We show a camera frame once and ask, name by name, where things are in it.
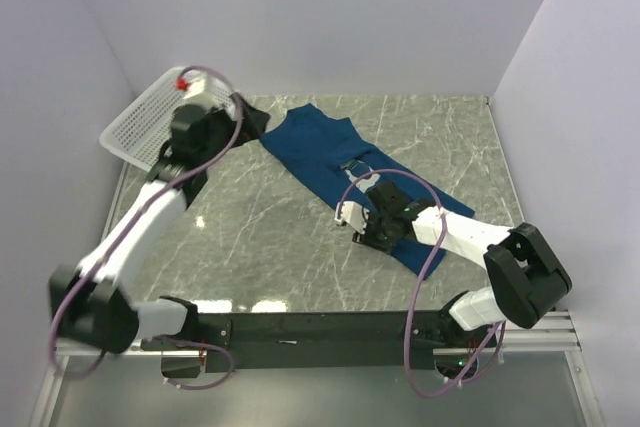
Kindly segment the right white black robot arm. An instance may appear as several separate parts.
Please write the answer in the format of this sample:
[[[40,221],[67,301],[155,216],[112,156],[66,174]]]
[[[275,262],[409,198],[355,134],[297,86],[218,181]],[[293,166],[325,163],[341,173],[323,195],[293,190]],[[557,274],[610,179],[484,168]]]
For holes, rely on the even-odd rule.
[[[488,286],[465,291],[442,307],[416,333],[438,347],[466,345],[482,327],[510,321],[534,327],[572,289],[572,280],[544,236],[523,222],[516,227],[486,224],[436,204],[411,199],[392,181],[370,189],[372,206],[347,201],[336,220],[349,225],[355,242],[391,253],[402,242],[432,246],[483,268]]]

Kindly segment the blue mickey mouse t-shirt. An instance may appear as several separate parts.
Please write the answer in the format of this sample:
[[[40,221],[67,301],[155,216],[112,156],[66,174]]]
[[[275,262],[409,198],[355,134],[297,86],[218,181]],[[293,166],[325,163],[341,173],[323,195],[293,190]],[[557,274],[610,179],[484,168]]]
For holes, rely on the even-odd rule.
[[[364,141],[349,118],[332,119],[312,104],[288,111],[285,120],[260,139],[262,146],[306,188],[335,210],[344,191],[360,175],[371,170],[397,169],[411,172],[375,145]],[[431,199],[417,181],[397,174],[376,174],[363,179],[351,190],[347,200],[371,209],[366,190],[378,181],[392,180],[412,201]],[[443,207],[473,218],[475,211],[438,187]],[[391,256],[418,275],[432,247],[399,240]]]

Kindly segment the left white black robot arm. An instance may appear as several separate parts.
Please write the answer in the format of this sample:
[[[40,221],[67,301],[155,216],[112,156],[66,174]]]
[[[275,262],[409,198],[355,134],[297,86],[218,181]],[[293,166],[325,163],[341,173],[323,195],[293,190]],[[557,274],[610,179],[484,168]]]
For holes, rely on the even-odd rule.
[[[157,336],[179,349],[197,342],[194,304],[174,297],[134,303],[129,290],[151,248],[199,195],[208,168],[230,149],[260,138],[269,119],[238,93],[219,107],[186,103],[173,112],[169,137],[130,210],[77,266],[51,275],[53,340],[114,354]]]

